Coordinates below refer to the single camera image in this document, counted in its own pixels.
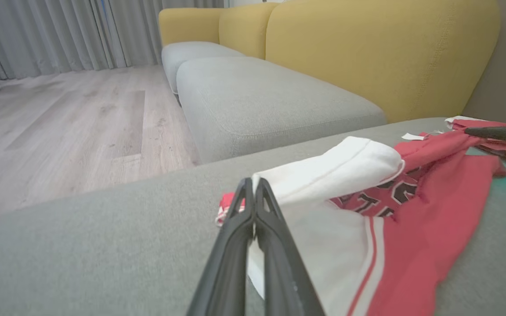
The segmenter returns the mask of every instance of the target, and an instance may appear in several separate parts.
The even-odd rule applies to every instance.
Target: red stripe
[[[372,262],[370,264],[370,267],[368,267],[368,270],[366,272],[366,275],[364,276],[364,279],[362,280],[362,283],[359,286],[359,289],[357,291],[357,294],[355,295],[355,298],[353,299],[353,302],[351,303],[351,307],[349,308],[349,311],[347,312],[347,316],[352,316],[355,307],[357,307],[358,300],[360,298],[360,295],[362,295],[362,292],[364,290],[364,287],[366,286],[366,283],[368,282],[368,279],[370,278],[370,275],[372,274],[372,270],[374,270],[374,266],[376,264],[376,234],[374,233],[374,219],[372,217],[367,217],[370,220],[370,232],[372,234]]]

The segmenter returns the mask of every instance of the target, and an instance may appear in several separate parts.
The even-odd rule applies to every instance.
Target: red fabric
[[[506,123],[476,121],[476,120],[454,120],[454,126],[452,126],[452,128],[455,130],[463,130],[468,127],[493,127],[493,126],[506,126]],[[503,140],[493,140],[490,138],[483,144],[480,144],[478,148],[506,158],[506,142]]]
[[[423,169],[414,198],[384,218],[385,268],[369,315],[432,315],[434,289],[472,236],[492,176],[506,176],[496,156],[470,156],[484,142],[463,131],[398,144],[405,170]]]

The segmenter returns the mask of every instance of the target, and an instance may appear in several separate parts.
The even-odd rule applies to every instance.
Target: folded red cloth
[[[454,120],[453,129],[465,129],[468,127],[498,127],[506,126],[506,123],[492,122],[492,121],[476,121],[476,120]],[[484,142],[477,146],[479,149],[491,154],[497,154],[506,158],[506,142],[504,140],[494,140],[488,138],[487,142]]]

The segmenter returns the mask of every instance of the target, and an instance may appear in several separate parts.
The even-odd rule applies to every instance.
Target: curtain fold
[[[0,60],[8,61],[0,64],[9,78],[158,64],[159,11],[222,6],[222,0],[0,0]]]

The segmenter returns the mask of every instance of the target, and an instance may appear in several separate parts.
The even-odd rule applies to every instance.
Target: red and white shirt
[[[435,287],[472,236],[492,177],[506,176],[498,157],[466,154],[482,142],[461,130],[395,148],[349,136],[253,175],[271,184],[327,316],[434,313]],[[248,260],[263,296],[255,242]]]

